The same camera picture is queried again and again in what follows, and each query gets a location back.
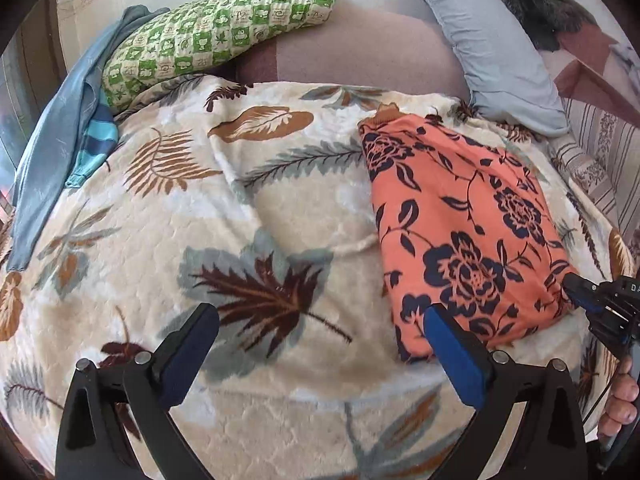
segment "hand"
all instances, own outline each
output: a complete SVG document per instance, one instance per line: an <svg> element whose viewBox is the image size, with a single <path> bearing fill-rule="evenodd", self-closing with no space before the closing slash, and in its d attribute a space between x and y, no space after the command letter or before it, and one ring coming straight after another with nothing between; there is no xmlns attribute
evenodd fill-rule
<svg viewBox="0 0 640 480"><path fill-rule="evenodd" d="M638 384L628 374L631 357L625 357L620 365L620 374L611 385L611 395L605 405L605 413L598 423L598 436L615 436L623 424L634 421L638 410L632 404L638 397Z"/></svg>

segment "striped fabric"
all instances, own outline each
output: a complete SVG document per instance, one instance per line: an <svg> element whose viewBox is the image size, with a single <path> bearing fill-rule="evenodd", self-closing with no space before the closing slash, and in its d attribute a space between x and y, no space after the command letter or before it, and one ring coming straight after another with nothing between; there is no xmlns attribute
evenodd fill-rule
<svg viewBox="0 0 640 480"><path fill-rule="evenodd" d="M113 122L107 96L100 88L98 106L82 135L76 164L65 182L66 187L81 187L107 160L118 143L118 127Z"/></svg>
<svg viewBox="0 0 640 480"><path fill-rule="evenodd" d="M592 105L562 103L571 131L550 140L555 157L633 246L640 226L640 132Z"/></svg>

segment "beige leaf-print blanket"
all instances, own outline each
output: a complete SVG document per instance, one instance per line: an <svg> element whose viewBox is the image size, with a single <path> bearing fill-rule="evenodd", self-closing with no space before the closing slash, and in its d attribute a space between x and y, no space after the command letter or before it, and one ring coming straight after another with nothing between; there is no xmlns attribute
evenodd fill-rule
<svg viewBox="0 0 640 480"><path fill-rule="evenodd" d="M391 102L529 165L583 276L631 272L607 219L544 144L463 123L452 98L193 75L158 84L118 118L108 163L62 194L29 267L0 272L0 411L47 469L75 362L108 367L153 350L209 301L220 334L172 416L215 478L428 478L472 411L437 362L398 359L356 130ZM613 366L586 333L576 312L505 350L564 359L585 410Z"/></svg>

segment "striped upholstery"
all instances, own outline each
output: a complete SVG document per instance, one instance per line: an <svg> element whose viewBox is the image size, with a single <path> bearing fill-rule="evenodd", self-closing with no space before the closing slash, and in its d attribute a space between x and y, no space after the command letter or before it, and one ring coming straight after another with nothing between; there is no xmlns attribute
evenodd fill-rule
<svg viewBox="0 0 640 480"><path fill-rule="evenodd" d="M562 99L570 133L550 140L552 155L632 246L640 226L640 132L609 112Z"/></svg>

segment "black cable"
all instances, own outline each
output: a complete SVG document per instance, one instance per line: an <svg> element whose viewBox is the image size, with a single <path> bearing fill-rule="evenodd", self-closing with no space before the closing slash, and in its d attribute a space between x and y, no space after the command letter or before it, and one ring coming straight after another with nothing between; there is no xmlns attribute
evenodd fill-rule
<svg viewBox="0 0 640 480"><path fill-rule="evenodd" d="M585 423L587 422L587 420L589 420L589 417L591 416L591 413L593 413L593 411L596 409L596 406L600 403L600 401L602 400L602 397L604 397L604 394L606 394L609 391L609 388L611 387L611 385L613 384L613 379L616 378L616 376L618 375L618 372L620 371L620 364L622 363L622 361L618 362L618 366L616 366L616 371L613 372L613 375L611 376L611 378L609 379L609 382L607 383L607 386L604 387L604 390L602 391L602 393L600 394L600 396L598 397L598 400L596 400L596 402L594 403L594 405L591 407L591 409L589 410L589 413L587 413L587 416L582 420L582 425L584 426Z"/></svg>

